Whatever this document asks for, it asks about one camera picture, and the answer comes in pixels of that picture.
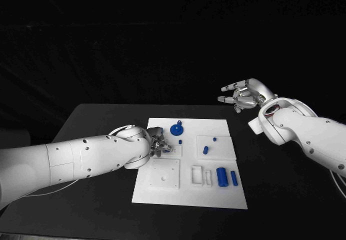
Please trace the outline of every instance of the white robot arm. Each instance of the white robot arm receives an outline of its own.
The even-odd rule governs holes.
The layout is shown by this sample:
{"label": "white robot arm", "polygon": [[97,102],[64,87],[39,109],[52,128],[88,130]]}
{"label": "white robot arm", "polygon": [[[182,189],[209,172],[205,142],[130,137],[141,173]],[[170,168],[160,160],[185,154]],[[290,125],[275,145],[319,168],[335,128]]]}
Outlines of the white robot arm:
{"label": "white robot arm", "polygon": [[248,123],[254,133],[264,133],[277,145],[297,142],[306,156],[346,177],[346,125],[317,117],[301,101],[278,98],[254,78],[221,90],[235,90],[232,97],[219,96],[218,100],[234,104],[238,113],[257,105],[261,107],[258,117]]}
{"label": "white robot arm", "polygon": [[139,169],[156,154],[172,151],[163,129],[134,125],[115,136],[0,149],[0,210],[36,190],[105,174],[121,167]]}

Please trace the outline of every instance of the white platform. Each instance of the white platform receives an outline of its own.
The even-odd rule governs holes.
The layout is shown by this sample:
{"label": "white platform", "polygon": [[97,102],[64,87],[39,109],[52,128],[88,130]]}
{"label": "white platform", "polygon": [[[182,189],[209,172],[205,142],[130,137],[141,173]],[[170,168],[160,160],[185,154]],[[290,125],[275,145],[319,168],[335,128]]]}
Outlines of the white platform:
{"label": "white platform", "polygon": [[[170,133],[172,125],[182,121],[183,134],[175,136]],[[163,153],[162,157],[151,157],[147,164],[139,169],[137,180],[133,192],[133,203],[146,204],[166,204],[183,205],[198,207],[229,208],[229,209],[248,209],[241,173],[237,165],[237,158],[232,157],[218,158],[213,154],[211,159],[201,159],[198,152],[198,136],[226,137],[229,139],[228,122],[224,119],[189,119],[189,118],[150,118],[147,128],[162,127],[166,142],[172,146],[177,146],[176,153]],[[218,151],[228,156],[234,153],[234,145],[226,146],[226,151]],[[163,164],[162,168],[166,169],[163,173],[153,170],[154,162],[160,159]],[[172,169],[172,161],[179,160],[179,186],[166,182],[167,179],[175,179],[177,173]],[[192,185],[192,166],[202,167],[202,187]],[[216,168],[225,168],[228,177],[228,187],[219,187]],[[211,186],[206,186],[206,170],[211,170]],[[234,186],[231,171],[237,173],[238,186]],[[156,179],[157,187],[153,187],[153,178]]]}

